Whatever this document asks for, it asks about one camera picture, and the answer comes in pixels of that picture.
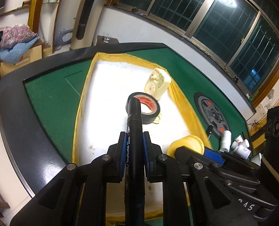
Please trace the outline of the yellow tape roll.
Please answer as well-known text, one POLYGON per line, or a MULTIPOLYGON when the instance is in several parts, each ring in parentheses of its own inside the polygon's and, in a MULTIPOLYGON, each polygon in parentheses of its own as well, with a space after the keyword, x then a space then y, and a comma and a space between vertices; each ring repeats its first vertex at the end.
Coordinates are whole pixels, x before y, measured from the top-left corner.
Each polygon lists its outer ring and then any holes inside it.
POLYGON ((205 148, 203 141, 195 135, 188 135, 171 143, 168 147, 167 155, 170 157, 175 157, 175 151, 183 146, 201 155, 204 154, 205 148))

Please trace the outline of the white pill bottle long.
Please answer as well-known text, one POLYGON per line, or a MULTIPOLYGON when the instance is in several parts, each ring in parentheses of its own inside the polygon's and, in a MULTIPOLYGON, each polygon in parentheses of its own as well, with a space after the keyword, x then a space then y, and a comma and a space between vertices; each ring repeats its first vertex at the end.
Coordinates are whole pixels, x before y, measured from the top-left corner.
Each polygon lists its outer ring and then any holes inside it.
POLYGON ((220 152, 229 152, 231 146, 231 131, 226 130, 222 133, 220 139, 220 152))

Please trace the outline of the small white bottle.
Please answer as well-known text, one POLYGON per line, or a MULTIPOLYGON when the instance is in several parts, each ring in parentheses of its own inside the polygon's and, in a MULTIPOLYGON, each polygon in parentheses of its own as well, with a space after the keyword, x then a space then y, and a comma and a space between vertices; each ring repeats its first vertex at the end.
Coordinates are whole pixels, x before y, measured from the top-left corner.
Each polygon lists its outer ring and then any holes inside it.
POLYGON ((245 144, 240 144, 235 149, 235 154, 244 160, 250 156, 251 150, 245 144))

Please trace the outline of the black electrical tape roll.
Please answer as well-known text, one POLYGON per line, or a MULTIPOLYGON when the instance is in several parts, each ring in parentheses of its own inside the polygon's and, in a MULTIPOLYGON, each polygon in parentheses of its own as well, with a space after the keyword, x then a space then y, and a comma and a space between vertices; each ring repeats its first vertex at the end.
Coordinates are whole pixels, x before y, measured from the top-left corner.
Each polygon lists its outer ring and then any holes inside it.
POLYGON ((132 98, 139 100, 140 104, 144 106, 141 110, 142 124, 151 124, 160 114, 160 105, 158 100, 152 95, 144 92, 134 92, 128 96, 126 103, 126 111, 128 112, 128 104, 132 98))

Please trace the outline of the black marker purple cap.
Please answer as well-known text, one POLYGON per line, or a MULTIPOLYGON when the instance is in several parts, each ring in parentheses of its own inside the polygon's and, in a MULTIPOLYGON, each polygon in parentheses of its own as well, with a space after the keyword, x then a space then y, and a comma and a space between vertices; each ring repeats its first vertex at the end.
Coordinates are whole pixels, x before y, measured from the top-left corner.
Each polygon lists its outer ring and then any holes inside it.
POLYGON ((142 116, 140 101, 128 101, 126 174, 125 174, 125 223, 144 225, 145 168, 142 116))

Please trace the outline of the white bottle green cross label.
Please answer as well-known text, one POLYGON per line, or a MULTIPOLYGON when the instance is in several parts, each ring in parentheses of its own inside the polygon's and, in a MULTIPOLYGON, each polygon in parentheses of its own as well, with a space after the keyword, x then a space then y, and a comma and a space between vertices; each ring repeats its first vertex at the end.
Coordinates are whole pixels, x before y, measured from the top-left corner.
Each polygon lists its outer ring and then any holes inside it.
POLYGON ((230 150, 234 151, 241 144, 249 148, 249 141, 247 139, 243 139, 242 136, 239 135, 234 139, 233 143, 231 144, 230 150))

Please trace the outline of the black marker grey cap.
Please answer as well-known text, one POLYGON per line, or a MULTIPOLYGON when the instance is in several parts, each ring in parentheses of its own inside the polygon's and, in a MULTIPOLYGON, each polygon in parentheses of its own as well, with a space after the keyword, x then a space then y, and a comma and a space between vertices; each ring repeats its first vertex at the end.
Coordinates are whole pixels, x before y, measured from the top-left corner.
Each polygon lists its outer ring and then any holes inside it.
POLYGON ((212 124, 210 124, 210 125, 208 126, 208 128, 206 129, 206 134, 207 134, 208 140, 210 139, 210 137, 211 137, 211 135, 212 135, 213 128, 214 128, 214 126, 213 126, 212 124))

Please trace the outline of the round mahjong table control panel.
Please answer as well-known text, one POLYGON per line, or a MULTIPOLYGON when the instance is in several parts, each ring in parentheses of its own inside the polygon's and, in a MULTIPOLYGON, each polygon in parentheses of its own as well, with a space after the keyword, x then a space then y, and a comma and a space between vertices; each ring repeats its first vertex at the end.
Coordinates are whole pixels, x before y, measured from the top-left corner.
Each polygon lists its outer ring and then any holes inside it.
POLYGON ((200 115, 207 126, 212 125, 212 134, 220 139, 224 131, 230 130, 229 124, 223 112, 208 96, 201 92, 194 94, 194 102, 200 115))

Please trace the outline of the yellow-edged white foam tray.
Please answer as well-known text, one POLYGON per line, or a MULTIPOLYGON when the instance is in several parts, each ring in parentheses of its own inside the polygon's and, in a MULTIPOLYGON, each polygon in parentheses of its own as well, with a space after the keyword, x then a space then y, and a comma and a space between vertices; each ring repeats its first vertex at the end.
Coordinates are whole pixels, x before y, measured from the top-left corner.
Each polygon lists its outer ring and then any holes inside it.
MULTIPOLYGON (((181 60, 165 54, 150 59, 130 54, 97 53, 87 72, 75 121, 72 161, 79 166, 91 163, 107 153, 127 134, 128 96, 144 92, 145 84, 155 68, 165 70, 171 83, 158 100, 160 114, 151 124, 142 124, 151 142, 167 155, 171 143, 188 135, 199 137, 204 148, 211 147, 202 123, 185 95, 189 86, 186 75, 190 66, 181 69, 181 60)), ((123 149, 123 177, 120 183, 107 183, 106 223, 125 223, 126 147, 123 149)), ((145 216, 163 213, 162 183, 150 183, 145 169, 145 216)))

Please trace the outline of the small dark wooden side table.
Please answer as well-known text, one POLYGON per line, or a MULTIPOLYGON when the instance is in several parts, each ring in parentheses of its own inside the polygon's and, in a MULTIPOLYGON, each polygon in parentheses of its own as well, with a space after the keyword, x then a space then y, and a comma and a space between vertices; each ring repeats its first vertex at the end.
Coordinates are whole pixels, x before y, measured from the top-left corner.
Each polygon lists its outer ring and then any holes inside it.
POLYGON ((116 38, 98 35, 97 36, 97 44, 96 44, 96 46, 118 44, 118 43, 119 43, 119 40, 116 39, 116 38))

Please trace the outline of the clear drinking glass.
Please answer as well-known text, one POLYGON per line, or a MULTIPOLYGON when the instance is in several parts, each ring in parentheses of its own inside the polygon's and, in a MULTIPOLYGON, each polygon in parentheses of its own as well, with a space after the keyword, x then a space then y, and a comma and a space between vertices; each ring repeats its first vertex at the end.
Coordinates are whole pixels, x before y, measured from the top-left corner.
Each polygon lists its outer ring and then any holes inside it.
POLYGON ((103 42, 104 42, 104 43, 109 43, 109 42, 110 42, 110 39, 111 39, 110 34, 109 34, 109 33, 106 33, 106 34, 104 35, 104 37, 103 37, 103 42))

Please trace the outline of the pile of floral blue blankets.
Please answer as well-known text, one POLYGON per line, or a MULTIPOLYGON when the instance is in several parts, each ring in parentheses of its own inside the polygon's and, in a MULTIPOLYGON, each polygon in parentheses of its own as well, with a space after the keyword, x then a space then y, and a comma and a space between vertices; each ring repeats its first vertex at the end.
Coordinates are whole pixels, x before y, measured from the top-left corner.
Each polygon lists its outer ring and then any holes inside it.
POLYGON ((0 28, 0 61, 17 64, 20 58, 39 40, 26 24, 0 28))

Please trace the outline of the white wall shelving unit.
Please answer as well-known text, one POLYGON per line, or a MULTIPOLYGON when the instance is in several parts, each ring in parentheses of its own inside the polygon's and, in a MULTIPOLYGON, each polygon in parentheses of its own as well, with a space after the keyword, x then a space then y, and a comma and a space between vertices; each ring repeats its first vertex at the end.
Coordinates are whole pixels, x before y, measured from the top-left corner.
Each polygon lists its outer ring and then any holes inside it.
POLYGON ((62 0, 5 0, 0 9, 0 27, 26 24, 38 33, 44 56, 55 52, 57 18, 62 0))

